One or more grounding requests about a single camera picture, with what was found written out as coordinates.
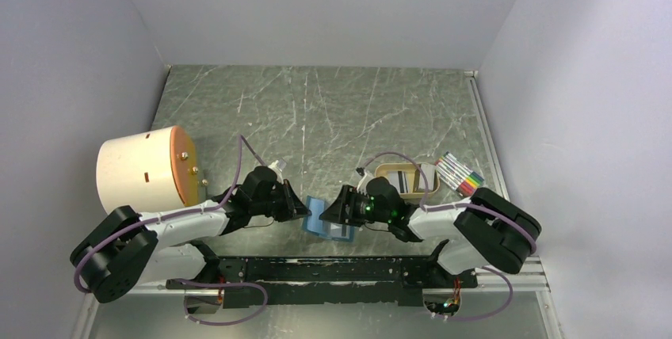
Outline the blue leather card holder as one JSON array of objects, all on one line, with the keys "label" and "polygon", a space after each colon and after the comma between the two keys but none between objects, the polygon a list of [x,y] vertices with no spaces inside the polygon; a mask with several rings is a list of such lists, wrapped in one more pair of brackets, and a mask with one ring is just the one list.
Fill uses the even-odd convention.
[{"label": "blue leather card holder", "polygon": [[355,236],[354,227],[340,223],[330,223],[321,219],[329,203],[323,199],[308,196],[306,205],[310,215],[303,218],[303,231],[316,237],[335,242],[352,242]]}]

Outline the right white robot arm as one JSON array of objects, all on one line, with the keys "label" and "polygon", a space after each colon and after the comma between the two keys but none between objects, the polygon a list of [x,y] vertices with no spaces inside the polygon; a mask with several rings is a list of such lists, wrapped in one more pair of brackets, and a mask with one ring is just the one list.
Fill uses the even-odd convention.
[{"label": "right white robot arm", "polygon": [[488,188],[478,188],[456,203],[422,206],[405,201],[384,177],[373,178],[363,192],[342,186],[319,218],[352,227],[384,223],[402,242],[439,238],[436,260],[427,267],[430,281],[438,287],[448,286],[468,269],[488,265],[518,274],[536,252],[542,231],[530,214]]}]

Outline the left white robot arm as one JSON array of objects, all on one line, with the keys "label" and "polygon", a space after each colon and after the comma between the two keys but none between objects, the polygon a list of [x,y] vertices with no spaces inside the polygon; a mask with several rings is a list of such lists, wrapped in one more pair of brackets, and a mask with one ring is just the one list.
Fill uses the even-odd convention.
[{"label": "left white robot arm", "polygon": [[136,285],[188,280],[209,288],[225,280],[220,259],[205,239],[247,227],[255,216],[283,223],[309,216],[308,207],[277,171],[258,166],[243,183],[205,202],[178,210],[110,212],[70,256],[74,285],[110,303]]}]

